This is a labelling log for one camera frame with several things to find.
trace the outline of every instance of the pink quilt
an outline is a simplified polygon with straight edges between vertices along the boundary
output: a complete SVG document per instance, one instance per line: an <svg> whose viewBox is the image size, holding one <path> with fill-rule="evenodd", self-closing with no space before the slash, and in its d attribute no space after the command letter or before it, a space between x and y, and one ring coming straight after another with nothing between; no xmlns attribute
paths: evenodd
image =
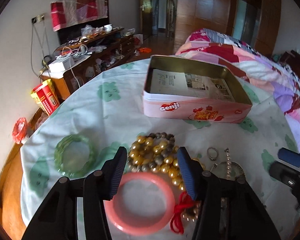
<svg viewBox="0 0 300 240"><path fill-rule="evenodd" d="M300 125L300 80L291 71L254 51L230 36L208 29L192 33L176 53L177 56L235 66L232 73L273 95L285 115Z"/></svg>

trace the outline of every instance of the open tin box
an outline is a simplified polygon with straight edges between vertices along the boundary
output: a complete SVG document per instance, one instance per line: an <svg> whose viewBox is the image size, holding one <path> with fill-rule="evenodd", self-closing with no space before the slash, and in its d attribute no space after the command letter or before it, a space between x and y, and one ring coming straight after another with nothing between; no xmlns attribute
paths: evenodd
<svg viewBox="0 0 300 240"><path fill-rule="evenodd" d="M237 69L226 61L219 62ZM225 66L175 56L151 57L143 91L149 117L240 123L252 103Z"/></svg>

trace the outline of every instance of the white cup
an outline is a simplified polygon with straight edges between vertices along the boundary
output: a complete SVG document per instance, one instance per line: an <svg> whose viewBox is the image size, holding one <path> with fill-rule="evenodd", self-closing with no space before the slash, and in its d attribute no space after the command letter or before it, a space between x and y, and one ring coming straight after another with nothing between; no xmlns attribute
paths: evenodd
<svg viewBox="0 0 300 240"><path fill-rule="evenodd" d="M104 28L107 32L110 32L112 31L112 24L105 25Z"/></svg>

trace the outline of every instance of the bead necklace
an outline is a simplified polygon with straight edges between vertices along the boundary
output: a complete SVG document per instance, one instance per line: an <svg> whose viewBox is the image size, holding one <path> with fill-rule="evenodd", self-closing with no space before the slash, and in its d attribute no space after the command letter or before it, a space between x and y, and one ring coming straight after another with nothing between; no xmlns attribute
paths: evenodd
<svg viewBox="0 0 300 240"><path fill-rule="evenodd" d="M163 132L150 133L148 136L138 135L130 147L128 168L132 172L166 173L171 178L172 184L185 192L186 188L175 156L178 149L173 134ZM200 165L205 170L205 165L203 163ZM197 203L194 207L185 209L182 217L194 221L198 217L199 206Z"/></svg>

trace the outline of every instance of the green glass bangle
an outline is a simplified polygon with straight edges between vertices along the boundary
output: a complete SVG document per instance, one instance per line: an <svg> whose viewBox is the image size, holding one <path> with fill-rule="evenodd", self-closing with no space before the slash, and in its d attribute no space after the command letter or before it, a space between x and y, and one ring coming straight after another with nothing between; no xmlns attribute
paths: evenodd
<svg viewBox="0 0 300 240"><path fill-rule="evenodd" d="M76 172L67 171L64 168L64 164L63 164L63 152L73 142L83 142L89 146L89 159L84 164L82 169ZM54 152L54 163L57 170L63 176L67 176L69 178L81 178L84 177L92 169L93 165L96 162L97 157L98 157L98 153L88 138L80 134L71 134L64 137L60 142L58 142Z"/></svg>

